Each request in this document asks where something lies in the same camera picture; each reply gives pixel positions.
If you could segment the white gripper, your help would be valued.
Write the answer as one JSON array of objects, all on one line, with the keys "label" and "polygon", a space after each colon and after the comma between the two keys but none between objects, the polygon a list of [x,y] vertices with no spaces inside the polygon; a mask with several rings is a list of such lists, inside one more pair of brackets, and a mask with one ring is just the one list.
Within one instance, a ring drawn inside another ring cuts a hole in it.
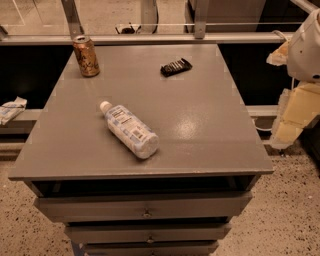
[{"label": "white gripper", "polygon": [[275,149],[291,146],[304,128],[320,114],[319,16],[320,9],[312,11],[290,42],[284,42],[266,59],[268,64],[274,66],[287,64],[291,77],[305,81],[292,90],[284,89],[280,95],[270,138],[270,145]]}]

